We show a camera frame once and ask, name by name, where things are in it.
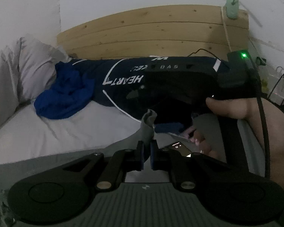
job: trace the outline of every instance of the green plug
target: green plug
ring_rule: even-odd
[[[226,15],[230,19],[237,19],[239,13],[239,0],[226,0]]]

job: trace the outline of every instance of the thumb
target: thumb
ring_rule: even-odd
[[[216,115],[233,119],[248,119],[257,108],[255,99],[215,100],[206,99],[206,105]]]

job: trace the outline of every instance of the ribbed gray surface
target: ribbed gray surface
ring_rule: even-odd
[[[179,192],[171,183],[122,183],[96,196],[74,219],[52,226],[65,227],[228,227],[238,226],[211,215],[194,194]],[[18,222],[16,226],[31,226]],[[260,225],[279,226],[275,222]]]

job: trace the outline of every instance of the gray cloth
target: gray cloth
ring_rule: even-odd
[[[8,208],[8,189],[17,181],[28,176],[63,165],[95,151],[103,152],[106,157],[112,156],[116,151],[132,148],[135,149],[139,140],[142,140],[147,148],[154,137],[153,123],[157,114],[149,110],[144,114],[140,129],[128,138],[115,142],[106,148],[90,149],[85,151],[70,152],[44,156],[16,163],[0,165],[0,226],[8,227],[14,224],[11,212]]]

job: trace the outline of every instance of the bed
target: bed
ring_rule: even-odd
[[[135,9],[78,25],[57,35],[58,45],[63,49],[46,46],[32,36],[21,37],[0,54],[0,60],[8,64],[5,71],[11,79],[8,90],[11,94],[3,100],[3,103],[10,104],[10,108],[8,111],[0,109],[5,113],[0,118],[0,189],[8,189],[27,175],[95,149],[104,149],[141,129],[139,122],[117,108],[105,107],[94,101],[67,119],[49,120],[36,115],[34,98],[49,87],[55,78],[55,64],[69,61],[68,55],[78,60],[187,56],[204,48],[226,60],[230,49],[247,48],[247,36],[246,11],[240,10],[239,18],[230,20],[219,6],[170,5]],[[37,48],[43,51],[34,55]],[[201,51],[196,55],[211,56]],[[40,77],[44,73],[30,76],[31,69],[35,70],[34,74],[39,69],[34,64],[50,66],[47,82]],[[20,97],[19,91],[15,90],[19,85],[22,86]],[[32,86],[38,91],[31,91]],[[170,139],[162,141],[159,147],[171,143]],[[0,199],[5,193],[0,190]]]

